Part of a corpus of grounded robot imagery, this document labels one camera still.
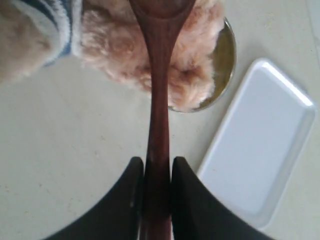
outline wooden spoon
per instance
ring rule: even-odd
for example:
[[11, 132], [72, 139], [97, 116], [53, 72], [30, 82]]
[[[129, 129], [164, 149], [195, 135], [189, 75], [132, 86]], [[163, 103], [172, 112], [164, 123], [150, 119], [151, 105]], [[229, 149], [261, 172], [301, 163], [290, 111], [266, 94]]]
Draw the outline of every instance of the wooden spoon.
[[151, 116], [144, 175], [141, 240], [169, 240], [168, 69], [177, 37], [196, 0], [129, 0], [151, 65]]

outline white rectangular tray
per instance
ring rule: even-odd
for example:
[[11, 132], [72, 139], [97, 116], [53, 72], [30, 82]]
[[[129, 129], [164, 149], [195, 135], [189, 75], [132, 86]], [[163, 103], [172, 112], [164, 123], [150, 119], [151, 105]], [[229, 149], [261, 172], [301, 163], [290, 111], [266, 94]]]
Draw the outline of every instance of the white rectangular tray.
[[316, 118], [313, 101], [267, 59], [242, 81], [198, 176], [227, 208], [257, 229], [276, 210]]

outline white floor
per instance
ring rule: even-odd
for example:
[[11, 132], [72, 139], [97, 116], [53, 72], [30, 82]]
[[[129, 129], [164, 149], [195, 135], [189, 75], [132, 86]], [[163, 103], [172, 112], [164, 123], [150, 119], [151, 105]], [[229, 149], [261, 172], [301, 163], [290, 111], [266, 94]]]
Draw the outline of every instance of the white floor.
[[[237, 42], [230, 88], [199, 113], [170, 112], [171, 155], [196, 170], [250, 63], [270, 58], [320, 103], [311, 16], [319, 0], [225, 0]], [[0, 240], [37, 240], [92, 207], [132, 156], [145, 156], [150, 102], [74, 58], [0, 87]], [[320, 124], [266, 230], [276, 240], [320, 239]]]

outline white tray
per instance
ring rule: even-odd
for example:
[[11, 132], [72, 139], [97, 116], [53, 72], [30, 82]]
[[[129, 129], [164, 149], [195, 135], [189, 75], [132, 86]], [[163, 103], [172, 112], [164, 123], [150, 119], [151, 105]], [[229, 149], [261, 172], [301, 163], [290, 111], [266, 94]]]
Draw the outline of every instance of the white tray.
[[313, 101], [267, 59], [246, 74], [198, 176], [243, 220], [271, 221], [316, 118]]

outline brass bowl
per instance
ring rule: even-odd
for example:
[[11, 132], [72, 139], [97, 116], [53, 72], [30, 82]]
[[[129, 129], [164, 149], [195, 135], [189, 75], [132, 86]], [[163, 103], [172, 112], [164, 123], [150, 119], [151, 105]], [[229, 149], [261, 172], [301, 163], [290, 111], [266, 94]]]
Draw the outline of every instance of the brass bowl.
[[224, 20], [224, 28], [219, 34], [211, 57], [214, 67], [214, 93], [211, 97], [204, 100], [198, 108], [185, 113], [195, 113], [210, 107], [223, 95], [229, 85], [236, 66], [237, 50], [235, 35], [227, 19]]

